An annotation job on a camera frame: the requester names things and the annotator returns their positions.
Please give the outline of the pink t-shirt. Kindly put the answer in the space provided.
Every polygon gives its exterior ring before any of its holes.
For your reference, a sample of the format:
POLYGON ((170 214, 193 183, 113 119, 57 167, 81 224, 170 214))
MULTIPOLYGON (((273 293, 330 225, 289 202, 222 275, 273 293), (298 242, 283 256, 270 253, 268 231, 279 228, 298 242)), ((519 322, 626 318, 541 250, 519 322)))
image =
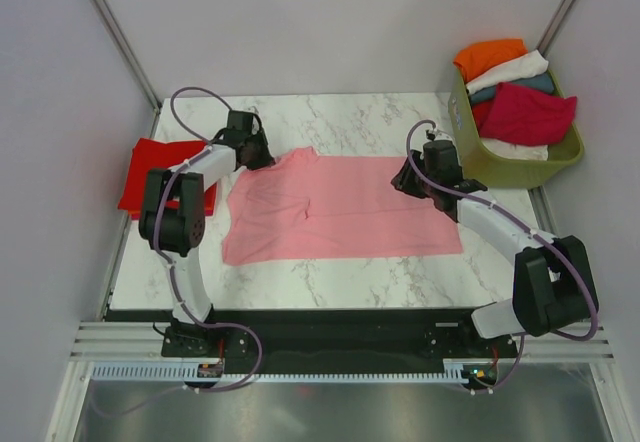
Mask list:
POLYGON ((298 148, 245 171, 227 198, 223 261, 455 255, 457 225, 429 199, 396 190, 402 157, 325 156, 298 148))

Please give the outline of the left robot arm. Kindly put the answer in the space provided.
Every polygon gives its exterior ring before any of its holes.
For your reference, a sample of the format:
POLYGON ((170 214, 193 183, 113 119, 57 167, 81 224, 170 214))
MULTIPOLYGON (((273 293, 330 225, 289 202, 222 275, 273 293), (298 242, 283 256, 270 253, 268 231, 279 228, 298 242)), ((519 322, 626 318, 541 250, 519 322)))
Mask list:
POLYGON ((208 321, 213 305, 200 267, 205 192, 240 168, 255 171, 274 163, 259 115, 231 110, 226 126, 199 152, 147 173, 139 234, 166 268, 172 320, 189 326, 184 341, 198 355, 211 354, 220 340, 218 329, 208 321))

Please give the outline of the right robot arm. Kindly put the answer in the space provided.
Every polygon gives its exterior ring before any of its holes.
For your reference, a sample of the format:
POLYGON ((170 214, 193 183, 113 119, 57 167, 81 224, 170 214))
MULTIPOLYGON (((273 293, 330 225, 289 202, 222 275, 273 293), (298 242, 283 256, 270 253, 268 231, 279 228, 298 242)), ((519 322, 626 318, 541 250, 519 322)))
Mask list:
POLYGON ((422 150, 408 149, 394 188, 430 199, 434 207, 495 248, 513 267, 509 299, 473 310, 471 322, 458 330, 458 343, 477 356, 494 338, 554 334, 571 340, 569 325, 586 320, 580 342, 598 329, 599 302, 586 248, 575 236, 560 238, 527 225, 499 205, 487 187, 466 179, 456 148, 449 140, 433 140, 422 150))

